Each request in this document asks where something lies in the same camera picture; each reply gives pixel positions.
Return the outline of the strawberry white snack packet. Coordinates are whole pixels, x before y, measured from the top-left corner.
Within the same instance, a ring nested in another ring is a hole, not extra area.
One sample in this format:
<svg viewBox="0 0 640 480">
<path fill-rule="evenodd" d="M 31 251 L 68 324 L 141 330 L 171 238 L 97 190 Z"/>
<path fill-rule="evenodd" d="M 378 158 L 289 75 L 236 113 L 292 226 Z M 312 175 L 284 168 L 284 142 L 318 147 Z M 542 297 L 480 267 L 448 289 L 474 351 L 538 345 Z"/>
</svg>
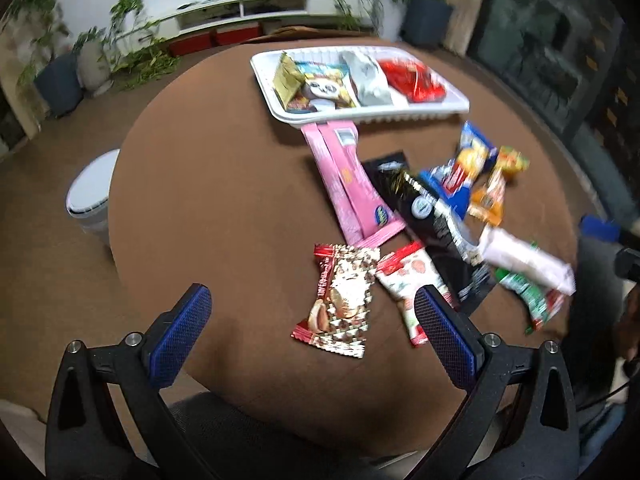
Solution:
<svg viewBox="0 0 640 480">
<path fill-rule="evenodd" d="M 384 256 L 376 266 L 375 276 L 396 301 L 413 347 L 428 341 L 414 310 L 414 297 L 419 288 L 433 285 L 450 307 L 458 305 L 420 242 L 412 242 Z"/>
</svg>

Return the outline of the white plant pot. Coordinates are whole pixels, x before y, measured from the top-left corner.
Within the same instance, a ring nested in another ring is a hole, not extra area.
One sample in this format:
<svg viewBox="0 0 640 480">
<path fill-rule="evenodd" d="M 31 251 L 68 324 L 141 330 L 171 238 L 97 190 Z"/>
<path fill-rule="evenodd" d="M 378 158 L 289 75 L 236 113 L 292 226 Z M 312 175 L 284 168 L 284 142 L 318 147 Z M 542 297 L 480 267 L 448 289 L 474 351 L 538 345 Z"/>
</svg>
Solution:
<svg viewBox="0 0 640 480">
<path fill-rule="evenodd" d="M 110 64 L 99 40 L 87 41 L 77 57 L 78 75 L 84 89 L 95 98 L 113 85 Z"/>
</svg>

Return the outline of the white round stool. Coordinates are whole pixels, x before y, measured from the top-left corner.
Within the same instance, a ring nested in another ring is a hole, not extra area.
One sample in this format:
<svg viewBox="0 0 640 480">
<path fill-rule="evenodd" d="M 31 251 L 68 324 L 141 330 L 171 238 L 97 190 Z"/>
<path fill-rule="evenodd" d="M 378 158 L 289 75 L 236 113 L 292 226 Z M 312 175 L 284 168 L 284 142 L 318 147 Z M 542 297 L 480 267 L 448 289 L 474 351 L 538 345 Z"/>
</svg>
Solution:
<svg viewBox="0 0 640 480">
<path fill-rule="evenodd" d="M 81 229 L 110 246 L 108 196 L 119 148 L 93 159 L 73 180 L 66 195 L 66 211 Z"/>
</svg>

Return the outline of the white plastic tray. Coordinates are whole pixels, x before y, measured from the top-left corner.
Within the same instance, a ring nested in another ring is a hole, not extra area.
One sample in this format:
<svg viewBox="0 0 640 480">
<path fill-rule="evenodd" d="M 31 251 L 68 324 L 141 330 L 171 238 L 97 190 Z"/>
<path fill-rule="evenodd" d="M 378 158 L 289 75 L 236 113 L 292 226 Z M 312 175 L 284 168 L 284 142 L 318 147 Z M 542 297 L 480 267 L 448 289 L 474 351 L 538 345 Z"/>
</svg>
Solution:
<svg viewBox="0 0 640 480">
<path fill-rule="evenodd" d="M 295 128 L 447 118 L 471 108 L 444 76 L 395 47 L 273 50 L 254 55 L 250 67 L 271 115 Z"/>
</svg>

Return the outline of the gold snack packet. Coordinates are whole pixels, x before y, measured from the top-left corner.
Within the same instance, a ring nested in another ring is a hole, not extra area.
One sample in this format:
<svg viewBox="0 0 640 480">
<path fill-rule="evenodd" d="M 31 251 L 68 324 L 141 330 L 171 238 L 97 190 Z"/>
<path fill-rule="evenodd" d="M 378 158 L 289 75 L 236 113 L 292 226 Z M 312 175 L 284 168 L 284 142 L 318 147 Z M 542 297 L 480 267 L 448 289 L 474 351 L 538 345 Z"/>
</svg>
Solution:
<svg viewBox="0 0 640 480">
<path fill-rule="evenodd" d="M 299 89 L 303 87 L 304 82 L 305 76 L 296 63 L 286 52 L 282 52 L 273 76 L 272 86 L 284 108 L 287 108 L 288 104 L 295 98 Z"/>
</svg>

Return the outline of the red white chocolate snack packet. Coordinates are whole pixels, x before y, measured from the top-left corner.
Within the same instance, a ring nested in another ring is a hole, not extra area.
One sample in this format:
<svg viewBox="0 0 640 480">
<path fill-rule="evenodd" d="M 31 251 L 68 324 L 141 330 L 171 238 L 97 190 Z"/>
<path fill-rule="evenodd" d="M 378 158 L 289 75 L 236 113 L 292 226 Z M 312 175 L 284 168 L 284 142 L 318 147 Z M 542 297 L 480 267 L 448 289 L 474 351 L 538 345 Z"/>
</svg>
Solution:
<svg viewBox="0 0 640 480">
<path fill-rule="evenodd" d="M 378 248 L 317 244 L 317 295 L 291 337 L 308 346 L 361 359 L 366 351 L 371 286 L 381 258 Z"/>
</svg>

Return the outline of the red storage box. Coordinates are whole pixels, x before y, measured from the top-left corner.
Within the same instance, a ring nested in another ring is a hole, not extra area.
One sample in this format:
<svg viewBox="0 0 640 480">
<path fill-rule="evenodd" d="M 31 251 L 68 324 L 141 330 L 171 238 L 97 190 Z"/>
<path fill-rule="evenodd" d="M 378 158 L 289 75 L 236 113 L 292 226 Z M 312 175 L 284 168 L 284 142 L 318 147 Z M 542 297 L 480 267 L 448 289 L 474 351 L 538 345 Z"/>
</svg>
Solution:
<svg viewBox="0 0 640 480">
<path fill-rule="evenodd" d="M 209 32 L 197 32 L 194 35 L 186 35 L 171 40 L 167 47 L 172 56 L 183 56 L 208 50 L 213 46 L 212 36 L 210 36 Z"/>
<path fill-rule="evenodd" d="M 218 46 L 232 46 L 244 44 L 262 36 L 262 25 L 259 23 L 241 23 L 218 27 L 213 32 L 213 38 Z"/>
</svg>

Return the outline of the white tv console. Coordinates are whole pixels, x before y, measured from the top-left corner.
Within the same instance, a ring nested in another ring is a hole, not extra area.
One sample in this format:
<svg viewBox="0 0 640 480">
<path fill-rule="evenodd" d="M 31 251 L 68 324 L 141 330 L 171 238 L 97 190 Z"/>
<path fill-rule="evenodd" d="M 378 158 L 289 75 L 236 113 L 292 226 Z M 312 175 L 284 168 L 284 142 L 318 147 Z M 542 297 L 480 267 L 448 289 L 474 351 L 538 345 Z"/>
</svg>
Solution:
<svg viewBox="0 0 640 480">
<path fill-rule="evenodd" d="M 245 22 L 303 20 L 338 21 L 333 0 L 201 0 L 183 3 L 163 15 L 151 16 L 135 33 L 134 45 L 173 40 L 192 32 Z"/>
</svg>

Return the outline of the orange small snack packet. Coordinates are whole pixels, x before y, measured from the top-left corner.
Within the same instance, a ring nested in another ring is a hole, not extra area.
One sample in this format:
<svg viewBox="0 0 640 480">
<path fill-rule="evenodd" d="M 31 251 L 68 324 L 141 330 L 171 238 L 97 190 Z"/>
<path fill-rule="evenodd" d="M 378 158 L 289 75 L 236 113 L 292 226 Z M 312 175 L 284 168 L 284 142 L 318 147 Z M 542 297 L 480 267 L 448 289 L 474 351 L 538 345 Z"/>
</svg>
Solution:
<svg viewBox="0 0 640 480">
<path fill-rule="evenodd" d="M 529 160 L 520 151 L 510 146 L 499 148 L 496 163 L 488 180 L 471 195 L 468 214 L 491 226 L 500 226 L 506 184 L 528 166 Z"/>
</svg>

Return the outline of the pink long snack packet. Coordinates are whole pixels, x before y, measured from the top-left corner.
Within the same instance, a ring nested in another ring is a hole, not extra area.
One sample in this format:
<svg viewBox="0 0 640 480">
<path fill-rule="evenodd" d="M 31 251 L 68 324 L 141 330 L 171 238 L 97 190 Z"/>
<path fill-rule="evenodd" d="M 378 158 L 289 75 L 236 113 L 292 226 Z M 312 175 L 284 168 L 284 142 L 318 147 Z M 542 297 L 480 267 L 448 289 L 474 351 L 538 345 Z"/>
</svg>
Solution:
<svg viewBox="0 0 640 480">
<path fill-rule="evenodd" d="M 378 195 L 361 165 L 353 122 L 308 124 L 302 133 L 347 244 L 377 248 L 405 229 L 405 222 Z"/>
</svg>

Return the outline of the blue panda snack packet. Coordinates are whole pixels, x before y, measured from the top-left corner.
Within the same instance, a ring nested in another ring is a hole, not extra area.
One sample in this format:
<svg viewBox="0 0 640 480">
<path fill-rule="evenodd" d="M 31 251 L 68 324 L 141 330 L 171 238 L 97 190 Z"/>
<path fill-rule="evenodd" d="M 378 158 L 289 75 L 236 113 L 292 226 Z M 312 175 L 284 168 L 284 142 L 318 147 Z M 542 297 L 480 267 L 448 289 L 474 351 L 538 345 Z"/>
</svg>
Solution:
<svg viewBox="0 0 640 480">
<path fill-rule="evenodd" d="M 357 107 L 346 64 L 296 62 L 304 81 L 285 110 L 295 114 Z"/>
</svg>

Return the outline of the dark blue plant pot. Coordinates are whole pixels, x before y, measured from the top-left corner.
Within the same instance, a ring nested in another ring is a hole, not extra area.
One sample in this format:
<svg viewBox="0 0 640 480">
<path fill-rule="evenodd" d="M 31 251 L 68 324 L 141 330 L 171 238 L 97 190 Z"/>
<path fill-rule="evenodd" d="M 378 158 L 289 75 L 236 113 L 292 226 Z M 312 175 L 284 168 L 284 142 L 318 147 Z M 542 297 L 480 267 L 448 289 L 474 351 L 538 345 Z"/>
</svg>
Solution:
<svg viewBox="0 0 640 480">
<path fill-rule="evenodd" d="M 36 76 L 34 84 L 54 117 L 70 114 L 84 97 L 73 52 L 55 58 Z"/>
<path fill-rule="evenodd" d="M 410 0 L 400 38 L 420 48 L 436 48 L 445 39 L 454 7 L 442 0 Z"/>
</svg>

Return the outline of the green red snack packet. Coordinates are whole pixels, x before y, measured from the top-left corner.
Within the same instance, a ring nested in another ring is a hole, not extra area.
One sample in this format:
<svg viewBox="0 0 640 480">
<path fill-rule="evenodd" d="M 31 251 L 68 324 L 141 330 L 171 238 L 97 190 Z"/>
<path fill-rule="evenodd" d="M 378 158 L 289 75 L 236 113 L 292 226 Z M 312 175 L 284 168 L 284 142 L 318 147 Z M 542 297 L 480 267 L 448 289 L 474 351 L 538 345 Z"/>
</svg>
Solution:
<svg viewBox="0 0 640 480">
<path fill-rule="evenodd" d="M 526 334 L 541 330 L 565 304 L 566 296 L 562 292 L 537 285 L 522 274 L 498 268 L 495 276 L 498 283 L 518 296 L 526 307 Z"/>
</svg>

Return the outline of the black snack packet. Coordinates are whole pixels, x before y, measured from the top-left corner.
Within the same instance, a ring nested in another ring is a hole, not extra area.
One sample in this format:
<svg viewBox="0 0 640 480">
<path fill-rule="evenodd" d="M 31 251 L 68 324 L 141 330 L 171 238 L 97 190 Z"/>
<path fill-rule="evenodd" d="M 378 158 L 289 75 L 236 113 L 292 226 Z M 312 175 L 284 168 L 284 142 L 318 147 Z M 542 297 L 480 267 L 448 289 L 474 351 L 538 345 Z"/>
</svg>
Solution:
<svg viewBox="0 0 640 480">
<path fill-rule="evenodd" d="M 362 166 L 378 195 L 424 245 L 459 310 L 472 314 L 495 286 L 476 238 L 439 192 L 410 170 L 404 153 Z"/>
</svg>

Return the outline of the blue yellow snack packet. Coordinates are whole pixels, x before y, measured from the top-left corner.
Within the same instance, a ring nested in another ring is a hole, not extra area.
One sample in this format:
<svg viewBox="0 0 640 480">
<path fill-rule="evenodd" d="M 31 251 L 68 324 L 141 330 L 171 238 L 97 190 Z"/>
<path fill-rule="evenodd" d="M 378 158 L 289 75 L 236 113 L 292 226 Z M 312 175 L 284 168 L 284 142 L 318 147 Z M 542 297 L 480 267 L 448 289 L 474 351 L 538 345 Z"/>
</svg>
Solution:
<svg viewBox="0 0 640 480">
<path fill-rule="evenodd" d="M 423 169 L 419 178 L 463 220 L 477 178 L 494 168 L 498 148 L 472 122 L 462 126 L 457 155 L 445 165 Z"/>
</svg>

